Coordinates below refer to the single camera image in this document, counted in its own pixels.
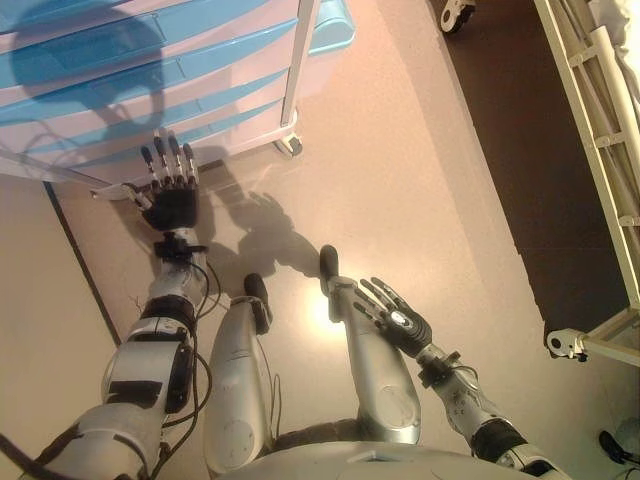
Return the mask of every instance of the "black cable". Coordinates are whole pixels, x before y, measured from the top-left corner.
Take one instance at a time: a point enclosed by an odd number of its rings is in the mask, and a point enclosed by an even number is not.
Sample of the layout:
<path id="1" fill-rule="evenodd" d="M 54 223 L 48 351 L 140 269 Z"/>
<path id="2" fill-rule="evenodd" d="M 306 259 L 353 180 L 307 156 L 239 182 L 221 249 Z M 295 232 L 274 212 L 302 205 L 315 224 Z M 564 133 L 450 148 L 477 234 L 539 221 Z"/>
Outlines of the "black cable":
<path id="1" fill-rule="evenodd" d="M 207 268 L 211 270 L 213 279 L 216 281 L 216 289 L 218 294 L 216 296 L 215 301 L 213 302 L 213 305 L 209 307 L 206 311 L 202 312 L 202 314 L 200 315 L 201 317 L 206 317 L 207 315 L 209 315 L 219 305 L 220 297 L 222 296 L 222 286 L 220 284 L 220 278 L 218 278 L 218 274 L 216 273 L 215 269 L 211 266 L 208 260 L 207 260 Z"/>
<path id="2" fill-rule="evenodd" d="M 196 270 L 198 270 L 204 276 L 204 281 L 205 281 L 205 283 L 207 285 L 207 289 L 206 289 L 207 293 L 205 294 L 204 298 L 202 299 L 202 303 L 200 304 L 200 307 L 198 308 L 198 312 L 196 313 L 196 322 L 197 322 L 200 319 L 200 317 L 202 316 L 201 315 L 202 314 L 202 309 L 204 308 L 204 304 L 207 301 L 207 297 L 209 296 L 211 283 L 209 282 L 209 275 L 207 275 L 207 272 L 205 272 L 204 269 L 200 265 L 196 265 L 193 262 L 186 262 L 186 263 L 188 265 L 191 265 Z"/>
<path id="3" fill-rule="evenodd" d="M 198 335 L 196 335 L 195 332 L 193 334 L 193 351 L 194 351 L 194 362 L 195 362 L 195 359 L 197 359 L 197 351 L 198 351 Z M 198 413 L 199 413 L 197 371 L 198 369 L 194 367 L 193 377 L 191 379 L 191 382 L 192 382 L 191 386 L 193 389 L 193 417 L 192 417 L 193 420 L 191 420 L 191 425 L 189 425 L 189 428 L 184 433 L 184 435 L 180 437 L 180 440 L 178 440 L 176 444 L 173 447 L 171 447 L 171 450 L 169 450 L 169 453 L 167 453 L 165 457 L 158 460 L 158 463 L 156 464 L 156 466 L 153 468 L 153 471 L 151 472 L 151 476 L 149 477 L 150 480 L 155 480 L 156 478 L 158 478 L 158 474 L 160 473 L 160 470 L 162 470 L 162 467 L 164 467 L 164 465 L 171 459 L 171 457 L 178 451 L 178 449 L 182 447 L 182 445 L 184 445 L 184 443 L 189 439 L 193 431 L 196 429 L 196 424 L 198 423 Z"/>
<path id="4" fill-rule="evenodd" d="M 209 397 L 211 396 L 211 390 L 213 389 L 213 378 L 211 376 L 211 369 L 209 368 L 209 365 L 207 365 L 207 361 L 203 358 L 203 356 L 198 353 L 196 354 L 196 357 L 204 367 L 204 371 L 207 374 L 207 392 L 205 393 L 204 398 L 202 399 L 202 402 L 200 402 L 200 405 L 198 405 L 198 412 L 201 412 L 202 409 L 207 404 L 207 402 L 209 401 Z M 171 420 L 169 422 L 163 423 L 162 428 L 175 427 L 176 425 L 186 422 L 192 417 L 193 417 L 193 412 L 191 412 L 188 415 L 185 415 L 184 417 L 180 417 L 175 420 Z"/>
<path id="5" fill-rule="evenodd" d="M 282 419 L 282 381 L 280 374 L 276 373 L 273 377 L 273 389 L 275 390 L 276 382 L 278 382 L 278 417 L 276 420 L 276 439 L 280 436 L 280 420 Z"/>
<path id="6" fill-rule="evenodd" d="M 72 477 L 53 472 L 43 465 L 40 465 L 35 460 L 29 458 L 27 454 L 2 434 L 0 434 L 0 451 L 24 473 L 37 480 L 76 480 Z"/>
<path id="7" fill-rule="evenodd" d="M 269 360 L 267 359 L 267 354 L 264 353 L 264 348 L 262 346 L 262 342 L 258 337 L 256 337 L 258 342 L 258 346 L 260 347 L 260 351 L 262 352 L 262 358 L 264 359 L 264 364 L 267 367 L 267 376 L 269 377 L 269 397 L 271 398 L 271 406 L 269 407 L 269 427 L 273 427 L 273 406 L 275 400 L 275 391 L 273 390 L 273 378 L 271 377 L 271 368 L 269 367 Z"/>

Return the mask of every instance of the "wheel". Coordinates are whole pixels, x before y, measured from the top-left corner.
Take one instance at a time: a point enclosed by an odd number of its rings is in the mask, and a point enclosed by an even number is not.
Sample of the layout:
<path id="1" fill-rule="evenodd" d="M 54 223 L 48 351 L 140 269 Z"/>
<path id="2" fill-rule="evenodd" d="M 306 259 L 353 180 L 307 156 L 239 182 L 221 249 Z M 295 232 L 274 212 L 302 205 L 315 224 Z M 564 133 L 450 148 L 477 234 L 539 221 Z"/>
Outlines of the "wheel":
<path id="1" fill-rule="evenodd" d="M 320 249 L 320 289 L 329 296 L 329 280 L 340 274 L 338 252 L 332 245 Z"/>
<path id="2" fill-rule="evenodd" d="M 465 5 L 456 16 L 452 10 L 445 8 L 440 17 L 440 30 L 445 35 L 453 35 L 462 28 L 462 25 L 467 23 L 475 11 L 476 7 L 474 5 Z"/>
<path id="3" fill-rule="evenodd" d="M 269 310 L 269 295 L 267 287 L 264 285 L 262 277 L 257 273 L 250 273 L 244 278 L 244 291 L 250 297 L 257 297 L 262 300 L 264 308 L 258 302 L 253 302 L 253 318 L 256 322 L 256 333 L 264 335 L 271 326 L 271 314 Z"/>
<path id="4" fill-rule="evenodd" d="M 280 140 L 273 142 L 278 150 L 282 153 L 295 157 L 302 153 L 302 141 L 295 133 L 291 133 Z"/>
<path id="5" fill-rule="evenodd" d="M 289 141 L 289 146 L 291 147 L 291 155 L 294 157 L 300 155 L 302 153 L 302 142 L 298 137 L 293 137 Z"/>

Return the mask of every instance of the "silver robot leg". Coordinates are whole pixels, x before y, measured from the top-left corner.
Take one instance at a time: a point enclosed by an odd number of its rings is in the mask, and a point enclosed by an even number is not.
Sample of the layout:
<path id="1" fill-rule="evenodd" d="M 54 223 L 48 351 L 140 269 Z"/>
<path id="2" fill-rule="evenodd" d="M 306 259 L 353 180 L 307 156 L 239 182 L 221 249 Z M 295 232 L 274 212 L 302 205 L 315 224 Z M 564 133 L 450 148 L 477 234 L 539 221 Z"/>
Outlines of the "silver robot leg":
<path id="1" fill-rule="evenodd" d="M 205 413 L 204 453 L 214 474 L 240 468 L 273 445 L 258 370 L 255 306 L 264 308 L 255 297 L 232 302 L 211 352 L 213 392 Z"/>
<path id="2" fill-rule="evenodd" d="M 344 322 L 347 331 L 359 420 L 370 440 L 415 444 L 420 438 L 420 402 L 411 376 L 398 349 L 353 308 L 356 287 L 346 277 L 327 282 L 330 317 Z"/>

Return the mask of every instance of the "wall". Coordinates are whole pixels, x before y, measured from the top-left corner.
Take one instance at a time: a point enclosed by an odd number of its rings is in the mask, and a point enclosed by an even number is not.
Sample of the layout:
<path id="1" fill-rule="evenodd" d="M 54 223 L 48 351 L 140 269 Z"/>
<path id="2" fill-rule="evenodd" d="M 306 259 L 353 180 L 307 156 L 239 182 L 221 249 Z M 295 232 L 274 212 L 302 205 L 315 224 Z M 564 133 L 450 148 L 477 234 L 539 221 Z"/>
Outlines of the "wall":
<path id="1" fill-rule="evenodd" d="M 43 185 L 4 175 L 0 305 L 0 431 L 33 457 L 99 403 L 114 347 Z"/>

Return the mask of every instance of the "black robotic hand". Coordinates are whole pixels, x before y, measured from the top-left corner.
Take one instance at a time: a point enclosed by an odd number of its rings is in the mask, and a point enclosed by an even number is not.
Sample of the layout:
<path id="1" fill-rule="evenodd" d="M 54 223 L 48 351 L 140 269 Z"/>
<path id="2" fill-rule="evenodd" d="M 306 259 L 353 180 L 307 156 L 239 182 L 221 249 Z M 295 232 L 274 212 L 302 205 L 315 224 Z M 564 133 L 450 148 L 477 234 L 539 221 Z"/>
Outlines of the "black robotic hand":
<path id="1" fill-rule="evenodd" d="M 431 327 L 427 321 L 389 285 L 375 277 L 371 282 L 360 280 L 360 284 L 377 301 L 357 288 L 355 293 L 362 303 L 354 302 L 353 306 L 376 324 L 389 343 L 412 358 L 431 343 Z"/>
<path id="2" fill-rule="evenodd" d="M 169 137 L 169 147 L 174 161 L 167 162 L 166 149 L 160 137 L 154 138 L 154 146 L 162 174 L 156 174 L 151 151 L 146 146 L 140 149 L 142 158 L 151 175 L 151 198 L 134 185 L 125 184 L 130 196 L 142 210 L 142 216 L 155 230 L 165 232 L 176 228 L 192 228 L 198 220 L 198 176 L 194 167 L 193 151 L 188 143 L 180 152 L 175 137 Z"/>

